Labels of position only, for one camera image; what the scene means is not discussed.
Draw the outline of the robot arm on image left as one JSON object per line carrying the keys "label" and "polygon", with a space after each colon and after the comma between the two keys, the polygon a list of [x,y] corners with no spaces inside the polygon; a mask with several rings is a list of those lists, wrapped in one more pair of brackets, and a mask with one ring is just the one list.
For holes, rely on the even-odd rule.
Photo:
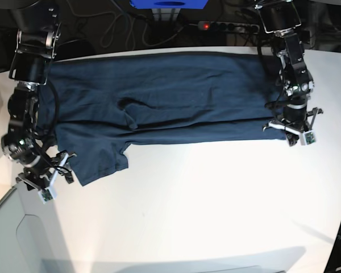
{"label": "robot arm on image left", "polygon": [[[17,83],[7,109],[10,115],[8,132],[1,138],[3,153],[23,166],[16,178],[29,189],[46,192],[57,175],[73,182],[73,175],[66,167],[70,155],[60,152],[54,158],[46,153],[50,137],[59,117],[59,97],[48,80],[49,69],[56,56],[61,23],[59,7],[55,1],[9,1],[10,11],[18,26],[15,55],[9,78]],[[49,129],[37,134],[38,89],[48,85],[54,100],[55,113]]]}

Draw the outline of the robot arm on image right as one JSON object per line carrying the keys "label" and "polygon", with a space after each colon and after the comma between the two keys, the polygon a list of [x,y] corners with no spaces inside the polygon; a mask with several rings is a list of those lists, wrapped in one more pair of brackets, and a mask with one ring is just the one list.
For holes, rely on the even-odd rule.
{"label": "robot arm on image right", "polygon": [[301,25],[292,1],[254,1],[264,32],[271,35],[271,51],[281,62],[277,82],[281,91],[265,107],[273,119],[263,129],[276,129],[285,133],[289,146],[300,142],[303,146],[315,143],[313,120],[322,109],[307,109],[315,87],[314,80],[304,61],[305,49],[296,28]]}

